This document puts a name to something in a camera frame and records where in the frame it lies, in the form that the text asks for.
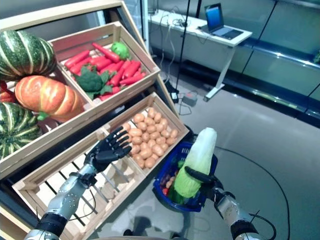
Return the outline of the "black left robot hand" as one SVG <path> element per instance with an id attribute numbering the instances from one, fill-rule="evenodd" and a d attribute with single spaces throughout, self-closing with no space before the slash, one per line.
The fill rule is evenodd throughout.
<path id="1" fill-rule="evenodd" d="M 110 163 L 122 159 L 132 150 L 128 132 L 123 126 L 118 127 L 103 140 L 100 140 L 86 155 L 81 174 L 95 175 L 103 172 Z"/>

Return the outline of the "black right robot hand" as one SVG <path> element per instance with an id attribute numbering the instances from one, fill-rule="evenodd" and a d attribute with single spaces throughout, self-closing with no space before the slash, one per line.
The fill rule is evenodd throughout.
<path id="1" fill-rule="evenodd" d="M 186 166 L 184 170 L 192 179 L 200 182 L 200 192 L 207 199 L 217 203 L 223 198 L 221 190 L 223 189 L 222 183 L 214 175 L 206 175 L 202 172 Z"/>

